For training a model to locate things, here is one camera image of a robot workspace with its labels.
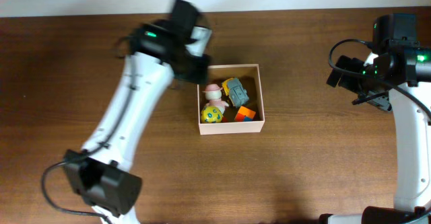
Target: gray object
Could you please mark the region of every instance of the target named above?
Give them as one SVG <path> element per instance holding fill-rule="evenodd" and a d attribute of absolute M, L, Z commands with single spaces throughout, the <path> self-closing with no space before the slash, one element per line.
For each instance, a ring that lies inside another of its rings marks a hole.
<path fill-rule="evenodd" d="M 240 106 L 245 105 L 250 99 L 247 95 L 247 90 L 242 87 L 242 84 L 239 79 L 234 78 L 227 83 L 229 88 L 229 98 L 232 104 L 239 108 Z"/>

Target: toy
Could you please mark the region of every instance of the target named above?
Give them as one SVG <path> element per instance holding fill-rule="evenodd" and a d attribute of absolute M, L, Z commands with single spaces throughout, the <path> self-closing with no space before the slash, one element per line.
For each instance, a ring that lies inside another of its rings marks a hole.
<path fill-rule="evenodd" d="M 222 100 L 222 89 L 217 84 L 212 83 L 205 88 L 204 93 L 205 98 L 209 100 L 206 106 L 216 106 L 224 114 L 224 110 L 229 104 Z"/>
<path fill-rule="evenodd" d="M 229 99 L 234 107 L 245 105 L 250 99 L 247 95 L 247 90 L 242 87 L 238 78 L 230 78 L 222 83 L 224 93 L 229 96 Z"/>
<path fill-rule="evenodd" d="M 223 114 L 217 106 L 205 106 L 201 111 L 202 123 L 219 123 L 222 121 Z"/>
<path fill-rule="evenodd" d="M 240 110 L 235 116 L 235 121 L 236 122 L 252 121 L 255 115 L 256 115 L 256 112 L 248 108 L 245 108 L 244 106 L 241 106 Z"/>

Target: white box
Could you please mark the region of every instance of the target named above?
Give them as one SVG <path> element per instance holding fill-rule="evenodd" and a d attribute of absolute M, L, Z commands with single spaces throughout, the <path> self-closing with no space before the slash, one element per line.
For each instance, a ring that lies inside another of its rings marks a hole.
<path fill-rule="evenodd" d="M 231 77 L 237 77 L 241 84 L 247 90 L 250 98 L 248 103 L 244 105 L 256 112 L 255 119 L 251 122 L 221 122 L 221 123 L 201 123 L 201 110 L 206 104 L 205 94 L 203 90 L 205 85 L 197 86 L 197 121 L 199 123 L 199 132 L 201 135 L 210 134 L 228 134 L 228 133 L 259 133 L 265 124 L 265 113 L 263 110 L 263 97 L 261 88 L 261 77 L 259 74 L 258 64 L 249 65 L 214 65 L 208 68 L 209 83 L 217 83 L 221 86 L 221 82 Z M 230 120 L 233 120 L 232 114 L 238 109 L 229 107 L 226 108 L 224 115 L 230 115 Z"/>

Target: green light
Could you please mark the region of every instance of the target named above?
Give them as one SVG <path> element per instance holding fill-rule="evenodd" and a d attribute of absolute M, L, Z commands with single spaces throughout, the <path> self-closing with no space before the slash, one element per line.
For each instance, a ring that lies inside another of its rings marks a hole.
<path fill-rule="evenodd" d="M 157 37 L 157 35 L 153 32 L 145 32 L 145 35 L 151 36 L 151 37 Z"/>
<path fill-rule="evenodd" d="M 426 57 L 424 55 L 418 55 L 418 61 L 423 62 L 425 60 L 426 60 Z"/>

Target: gray toy car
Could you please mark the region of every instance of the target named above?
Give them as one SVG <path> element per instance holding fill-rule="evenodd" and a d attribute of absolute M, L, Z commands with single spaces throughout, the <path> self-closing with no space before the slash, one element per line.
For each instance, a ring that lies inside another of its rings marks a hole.
<path fill-rule="evenodd" d="M 239 108 L 245 105 L 250 98 L 247 95 L 247 90 L 242 87 L 238 78 L 231 78 L 222 83 L 224 93 L 229 96 L 233 106 Z"/>

